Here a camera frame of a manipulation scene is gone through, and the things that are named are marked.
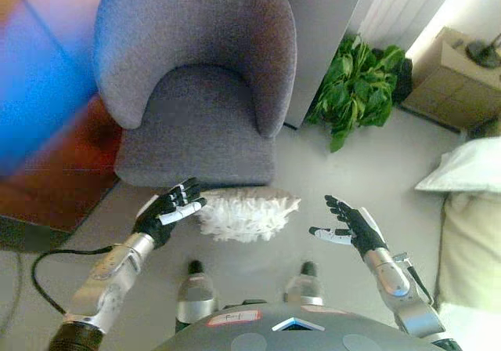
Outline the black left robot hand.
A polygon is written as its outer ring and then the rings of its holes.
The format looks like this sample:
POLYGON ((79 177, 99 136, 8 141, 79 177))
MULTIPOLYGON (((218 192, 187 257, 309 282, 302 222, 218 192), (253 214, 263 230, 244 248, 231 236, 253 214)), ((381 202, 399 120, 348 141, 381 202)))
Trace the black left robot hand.
POLYGON ((169 191, 152 196, 139 210, 133 233, 153 239, 154 248, 164 246, 177 222, 194 215, 207 204, 197 178, 189 178, 169 191))

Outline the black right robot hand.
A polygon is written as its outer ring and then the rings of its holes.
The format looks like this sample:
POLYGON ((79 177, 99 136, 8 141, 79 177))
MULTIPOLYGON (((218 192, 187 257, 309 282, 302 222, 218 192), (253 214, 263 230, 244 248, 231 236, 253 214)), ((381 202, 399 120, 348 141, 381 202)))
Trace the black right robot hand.
POLYGON ((332 195, 326 195, 324 198, 326 206, 337 221, 347 227, 334 229, 312 226, 308 229, 312 236, 322 241, 351 245, 363 259, 369 251, 383 250, 389 252, 379 226, 364 207, 353 208, 332 195))

